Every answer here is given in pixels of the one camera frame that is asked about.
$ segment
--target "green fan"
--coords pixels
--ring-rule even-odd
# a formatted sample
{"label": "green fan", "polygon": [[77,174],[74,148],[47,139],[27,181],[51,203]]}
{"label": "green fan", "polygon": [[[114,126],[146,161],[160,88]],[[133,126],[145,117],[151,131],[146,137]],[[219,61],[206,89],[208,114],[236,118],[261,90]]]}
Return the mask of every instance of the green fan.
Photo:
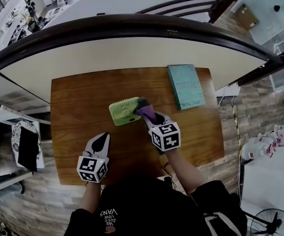
{"label": "green fan", "polygon": [[109,111],[116,126],[121,126],[141,118],[141,116],[134,114],[134,111],[138,107],[138,99],[139,97],[133,97],[109,105]]}

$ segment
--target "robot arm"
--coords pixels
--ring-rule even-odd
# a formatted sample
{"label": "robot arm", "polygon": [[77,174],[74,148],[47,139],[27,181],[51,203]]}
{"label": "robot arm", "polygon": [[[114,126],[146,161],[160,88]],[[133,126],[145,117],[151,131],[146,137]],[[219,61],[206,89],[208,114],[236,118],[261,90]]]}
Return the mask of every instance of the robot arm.
{"label": "robot arm", "polygon": [[148,133],[152,137],[152,143],[156,146],[160,154],[173,148],[180,147],[180,129],[177,122],[157,111],[149,105],[145,98],[138,101],[137,114],[143,116]]}
{"label": "robot arm", "polygon": [[102,133],[88,141],[79,156],[77,171],[83,181],[99,183],[107,173],[110,134]]}

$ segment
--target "teal book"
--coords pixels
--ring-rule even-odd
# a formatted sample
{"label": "teal book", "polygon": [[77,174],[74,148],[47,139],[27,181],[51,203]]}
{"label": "teal book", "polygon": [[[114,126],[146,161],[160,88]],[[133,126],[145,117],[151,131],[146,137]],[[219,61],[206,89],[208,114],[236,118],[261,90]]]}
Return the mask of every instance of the teal book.
{"label": "teal book", "polygon": [[193,65],[170,65],[168,74],[179,110],[205,105],[201,84]]}

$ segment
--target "curved edge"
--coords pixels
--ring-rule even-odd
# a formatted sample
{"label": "curved edge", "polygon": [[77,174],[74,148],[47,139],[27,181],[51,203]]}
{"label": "curved edge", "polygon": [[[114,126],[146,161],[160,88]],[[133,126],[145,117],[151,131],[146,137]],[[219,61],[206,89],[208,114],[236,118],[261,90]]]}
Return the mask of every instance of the curved edge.
{"label": "curved edge", "polygon": [[249,39],[208,23],[149,14],[117,14],[78,19],[43,29],[0,51],[0,70],[53,48],[107,38],[163,37],[230,48],[264,61],[280,63],[274,53]]}

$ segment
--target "wooden table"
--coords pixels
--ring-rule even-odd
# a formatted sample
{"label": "wooden table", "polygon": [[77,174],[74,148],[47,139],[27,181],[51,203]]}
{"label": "wooden table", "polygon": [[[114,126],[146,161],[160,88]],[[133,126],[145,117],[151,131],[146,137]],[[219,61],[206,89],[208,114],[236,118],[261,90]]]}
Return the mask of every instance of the wooden table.
{"label": "wooden table", "polygon": [[152,145],[143,119],[115,126],[111,103],[146,97],[154,110],[178,123],[179,151],[195,166],[224,156],[217,100],[209,69],[196,68],[205,106],[179,111],[166,67],[130,68],[79,74],[52,81],[51,127],[60,183],[84,185],[76,171],[79,155],[89,139],[111,134],[109,171],[103,184],[136,176],[163,176],[165,155]]}

